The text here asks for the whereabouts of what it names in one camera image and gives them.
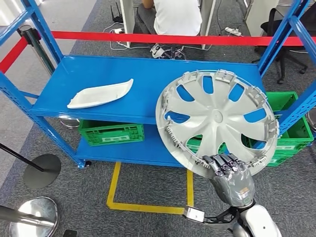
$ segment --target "red barrier rope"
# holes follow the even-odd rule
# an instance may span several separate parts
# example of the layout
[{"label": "red barrier rope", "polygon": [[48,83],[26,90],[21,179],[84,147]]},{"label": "red barrier rope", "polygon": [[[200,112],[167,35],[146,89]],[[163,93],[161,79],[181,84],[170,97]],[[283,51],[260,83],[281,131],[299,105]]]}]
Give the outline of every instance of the red barrier rope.
[{"label": "red barrier rope", "polygon": [[28,43],[24,37],[20,38],[19,42],[0,62],[0,71],[6,73],[8,69],[26,47],[26,45],[28,45]]},{"label": "red barrier rope", "polygon": [[[179,43],[207,45],[268,45],[272,37],[227,37],[227,36],[164,36],[147,34],[113,34],[101,32],[52,31],[56,39],[121,41],[138,43]],[[302,46],[299,37],[288,37],[284,46]]]}]

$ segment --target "shelf caster wheel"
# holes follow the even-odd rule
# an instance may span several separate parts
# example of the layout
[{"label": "shelf caster wheel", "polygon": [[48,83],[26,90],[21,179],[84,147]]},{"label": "shelf caster wheel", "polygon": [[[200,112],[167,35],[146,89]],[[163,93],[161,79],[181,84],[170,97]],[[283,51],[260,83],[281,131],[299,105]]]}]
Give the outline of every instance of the shelf caster wheel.
[{"label": "shelf caster wheel", "polygon": [[86,161],[85,163],[84,163],[84,167],[89,167],[89,166],[91,166],[92,164],[92,162],[91,162],[90,160],[88,160],[88,161]]},{"label": "shelf caster wheel", "polygon": [[299,74],[305,74],[306,72],[307,68],[303,68],[299,71]]}]

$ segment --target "white shirt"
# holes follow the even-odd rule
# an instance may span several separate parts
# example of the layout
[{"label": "white shirt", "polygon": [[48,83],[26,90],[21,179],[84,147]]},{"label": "white shirt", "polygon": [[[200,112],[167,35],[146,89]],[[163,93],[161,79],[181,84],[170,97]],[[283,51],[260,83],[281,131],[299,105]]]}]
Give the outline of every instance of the white shirt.
[{"label": "white shirt", "polygon": [[196,36],[202,18],[198,0],[154,0],[158,35]]}]

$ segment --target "gray pants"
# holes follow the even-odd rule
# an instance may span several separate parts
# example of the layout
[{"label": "gray pants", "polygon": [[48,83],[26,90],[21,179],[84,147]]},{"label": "gray pants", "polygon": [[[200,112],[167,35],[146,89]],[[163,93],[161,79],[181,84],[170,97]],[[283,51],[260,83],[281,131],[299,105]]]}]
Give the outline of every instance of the gray pants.
[{"label": "gray pants", "polygon": [[137,16],[143,33],[152,35],[156,34],[154,29],[154,22],[156,18],[156,10],[154,8],[146,9],[144,5],[140,4],[137,8]]}]

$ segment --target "white plastic cover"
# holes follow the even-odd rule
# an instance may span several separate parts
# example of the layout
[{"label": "white plastic cover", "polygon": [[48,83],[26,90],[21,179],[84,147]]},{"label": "white plastic cover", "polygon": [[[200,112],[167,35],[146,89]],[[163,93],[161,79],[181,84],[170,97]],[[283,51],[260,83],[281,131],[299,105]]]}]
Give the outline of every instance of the white plastic cover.
[{"label": "white plastic cover", "polygon": [[106,104],[120,99],[129,92],[133,79],[112,85],[91,87],[78,92],[69,104],[69,109],[81,109]]}]

